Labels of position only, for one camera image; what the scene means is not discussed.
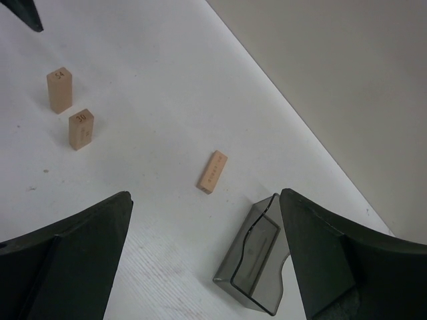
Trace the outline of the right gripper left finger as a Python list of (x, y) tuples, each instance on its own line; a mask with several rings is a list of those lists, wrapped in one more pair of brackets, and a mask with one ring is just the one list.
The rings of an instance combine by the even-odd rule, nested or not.
[(121, 191), (1, 242), (1, 318), (102, 319), (132, 209), (130, 192)]

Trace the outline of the smoky transparent plastic box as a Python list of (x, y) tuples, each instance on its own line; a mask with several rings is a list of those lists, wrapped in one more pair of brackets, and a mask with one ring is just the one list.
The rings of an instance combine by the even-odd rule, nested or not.
[(274, 316), (289, 256), (280, 195), (274, 193), (252, 205), (213, 282), (244, 307)]

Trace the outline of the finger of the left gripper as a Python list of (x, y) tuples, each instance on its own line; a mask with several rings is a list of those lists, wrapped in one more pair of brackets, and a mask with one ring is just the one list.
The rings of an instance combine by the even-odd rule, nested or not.
[(6, 0), (6, 8), (33, 31), (44, 30), (34, 0)]

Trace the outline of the wood block two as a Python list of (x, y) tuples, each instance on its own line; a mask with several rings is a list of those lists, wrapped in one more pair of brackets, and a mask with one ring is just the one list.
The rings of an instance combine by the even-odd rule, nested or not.
[(211, 194), (224, 170), (228, 157), (221, 151), (214, 151), (197, 182), (196, 187), (206, 194)]

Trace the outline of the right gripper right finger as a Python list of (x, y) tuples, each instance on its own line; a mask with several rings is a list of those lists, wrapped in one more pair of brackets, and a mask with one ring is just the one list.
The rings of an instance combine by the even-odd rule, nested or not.
[(280, 194), (307, 319), (425, 319), (426, 246), (341, 217), (292, 189)]

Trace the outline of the wood block one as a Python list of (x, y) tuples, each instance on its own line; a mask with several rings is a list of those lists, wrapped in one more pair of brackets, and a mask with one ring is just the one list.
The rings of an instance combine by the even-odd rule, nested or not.
[(49, 105), (52, 111), (60, 114), (73, 105), (73, 77), (61, 67), (46, 76)]

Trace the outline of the wood block three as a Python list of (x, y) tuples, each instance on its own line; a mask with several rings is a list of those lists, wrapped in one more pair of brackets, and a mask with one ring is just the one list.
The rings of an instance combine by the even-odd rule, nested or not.
[(92, 141), (94, 116), (84, 109), (69, 118), (69, 144), (78, 151)]

